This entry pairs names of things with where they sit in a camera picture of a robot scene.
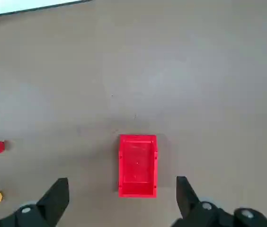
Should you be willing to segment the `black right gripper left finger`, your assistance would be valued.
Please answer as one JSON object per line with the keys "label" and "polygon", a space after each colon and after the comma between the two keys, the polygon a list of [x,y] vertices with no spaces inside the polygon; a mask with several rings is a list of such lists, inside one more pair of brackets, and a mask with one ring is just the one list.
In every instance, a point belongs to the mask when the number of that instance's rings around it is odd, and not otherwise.
{"label": "black right gripper left finger", "polygon": [[58,178],[37,203],[24,205],[0,218],[0,227],[54,227],[68,205],[68,178]]}

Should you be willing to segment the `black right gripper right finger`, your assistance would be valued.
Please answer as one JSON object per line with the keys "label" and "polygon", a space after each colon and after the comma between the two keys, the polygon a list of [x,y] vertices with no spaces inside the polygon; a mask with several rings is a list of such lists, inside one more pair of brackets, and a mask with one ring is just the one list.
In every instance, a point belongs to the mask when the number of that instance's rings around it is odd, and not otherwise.
{"label": "black right gripper right finger", "polygon": [[267,227],[267,218],[251,208],[230,214],[209,201],[201,201],[185,176],[176,178],[176,199],[181,218],[173,227]]}

